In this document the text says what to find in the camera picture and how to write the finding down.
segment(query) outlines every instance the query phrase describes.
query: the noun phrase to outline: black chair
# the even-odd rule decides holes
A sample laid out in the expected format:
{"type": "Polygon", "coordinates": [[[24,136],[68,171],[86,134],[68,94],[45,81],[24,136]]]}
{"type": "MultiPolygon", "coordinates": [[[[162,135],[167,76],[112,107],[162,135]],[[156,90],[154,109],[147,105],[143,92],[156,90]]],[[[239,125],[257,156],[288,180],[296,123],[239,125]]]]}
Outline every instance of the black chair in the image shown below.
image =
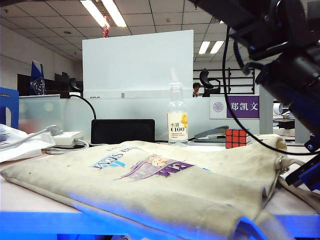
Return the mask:
{"type": "Polygon", "coordinates": [[[71,87],[72,92],[82,93],[84,91],[83,82],[77,81],[75,78],[69,79],[69,86],[71,87]]]}
{"type": "Polygon", "coordinates": [[[210,94],[220,94],[221,93],[221,81],[216,79],[215,77],[209,77],[209,72],[207,70],[203,70],[200,72],[200,81],[204,86],[204,93],[202,97],[210,97],[210,94]],[[217,81],[217,85],[212,85],[210,81],[217,81]]]}

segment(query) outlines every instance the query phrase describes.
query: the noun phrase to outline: power adapter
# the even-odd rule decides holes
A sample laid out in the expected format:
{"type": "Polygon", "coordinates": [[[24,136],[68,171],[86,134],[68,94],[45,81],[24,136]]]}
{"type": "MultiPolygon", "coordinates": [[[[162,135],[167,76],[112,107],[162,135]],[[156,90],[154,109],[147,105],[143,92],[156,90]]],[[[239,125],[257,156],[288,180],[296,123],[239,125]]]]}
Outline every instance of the power adapter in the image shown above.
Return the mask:
{"type": "Polygon", "coordinates": [[[64,133],[56,136],[51,136],[55,142],[55,147],[72,148],[77,144],[77,139],[84,139],[82,131],[65,131],[64,133]]]}

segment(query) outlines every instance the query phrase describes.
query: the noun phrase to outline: ceiling light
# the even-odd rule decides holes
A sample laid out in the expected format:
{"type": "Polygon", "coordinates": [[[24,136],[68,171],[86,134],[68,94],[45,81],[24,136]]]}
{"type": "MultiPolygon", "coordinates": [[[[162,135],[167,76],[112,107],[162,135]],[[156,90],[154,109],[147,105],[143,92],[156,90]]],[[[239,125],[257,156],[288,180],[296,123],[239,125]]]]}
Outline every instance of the ceiling light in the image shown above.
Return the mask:
{"type": "Polygon", "coordinates": [[[113,0],[102,0],[103,5],[108,10],[113,21],[118,27],[126,27],[126,23],[113,0]]]}
{"type": "Polygon", "coordinates": [[[222,44],[224,44],[225,41],[216,41],[213,48],[211,49],[211,54],[216,54],[219,49],[221,48],[222,44]]]}
{"type": "Polygon", "coordinates": [[[105,25],[110,27],[109,23],[106,21],[105,17],[102,16],[101,12],[98,10],[96,5],[91,0],[81,0],[82,5],[88,10],[96,22],[103,28],[105,25]]]}
{"type": "Polygon", "coordinates": [[[209,44],[210,44],[209,41],[203,41],[199,49],[199,54],[205,54],[207,51],[207,48],[209,47],[209,44]]]}

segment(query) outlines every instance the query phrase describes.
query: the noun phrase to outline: rubik's cube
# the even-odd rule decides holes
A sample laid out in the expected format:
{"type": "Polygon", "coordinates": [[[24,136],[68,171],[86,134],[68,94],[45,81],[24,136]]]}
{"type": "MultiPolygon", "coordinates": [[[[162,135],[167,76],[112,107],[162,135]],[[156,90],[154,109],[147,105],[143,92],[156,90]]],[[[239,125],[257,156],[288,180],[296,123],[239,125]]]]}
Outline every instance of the rubik's cube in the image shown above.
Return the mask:
{"type": "Polygon", "coordinates": [[[225,130],[225,148],[231,149],[246,146],[250,141],[249,135],[243,129],[225,130]]]}

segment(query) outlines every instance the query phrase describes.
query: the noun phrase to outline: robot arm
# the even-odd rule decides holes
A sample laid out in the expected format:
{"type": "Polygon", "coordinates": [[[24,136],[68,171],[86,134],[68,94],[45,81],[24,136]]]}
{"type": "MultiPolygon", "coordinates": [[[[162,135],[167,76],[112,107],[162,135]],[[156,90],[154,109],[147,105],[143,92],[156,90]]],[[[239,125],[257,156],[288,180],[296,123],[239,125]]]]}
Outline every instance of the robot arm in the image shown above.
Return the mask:
{"type": "MultiPolygon", "coordinates": [[[[237,61],[246,73],[248,67],[261,70],[255,82],[262,85],[289,110],[315,137],[305,146],[310,152],[320,148],[320,31],[310,30],[299,0],[190,0],[232,28],[237,61]],[[258,61],[280,56],[269,64],[244,65],[238,43],[258,61]]],[[[320,2],[315,12],[319,15],[320,2]]],[[[320,189],[320,157],[286,178],[295,186],[305,183],[320,189]]]]}

